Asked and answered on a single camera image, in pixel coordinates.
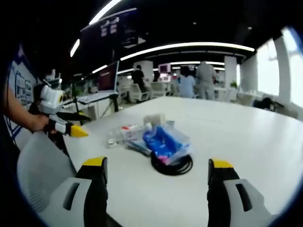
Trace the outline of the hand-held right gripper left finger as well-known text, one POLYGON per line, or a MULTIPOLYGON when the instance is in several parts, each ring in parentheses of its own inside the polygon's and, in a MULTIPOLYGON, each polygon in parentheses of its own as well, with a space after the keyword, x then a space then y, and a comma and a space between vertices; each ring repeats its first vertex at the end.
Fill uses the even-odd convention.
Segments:
POLYGON ((54 190, 40 217, 48 227, 106 227, 107 199, 107 158, 90 158, 54 190))

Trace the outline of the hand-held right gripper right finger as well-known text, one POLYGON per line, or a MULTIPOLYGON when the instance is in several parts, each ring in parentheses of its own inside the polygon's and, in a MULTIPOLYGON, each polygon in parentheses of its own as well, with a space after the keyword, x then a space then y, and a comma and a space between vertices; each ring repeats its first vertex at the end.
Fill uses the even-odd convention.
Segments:
POLYGON ((209 227, 268 227, 276 219, 264 196, 224 160, 208 160, 207 201, 209 227))

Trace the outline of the person's left hand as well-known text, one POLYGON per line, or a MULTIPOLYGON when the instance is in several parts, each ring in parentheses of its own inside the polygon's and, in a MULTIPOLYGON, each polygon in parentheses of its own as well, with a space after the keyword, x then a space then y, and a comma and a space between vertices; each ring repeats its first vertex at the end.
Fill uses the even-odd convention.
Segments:
POLYGON ((44 127, 49 123, 49 118, 45 115, 29 114, 27 129, 32 132, 42 131, 44 127))

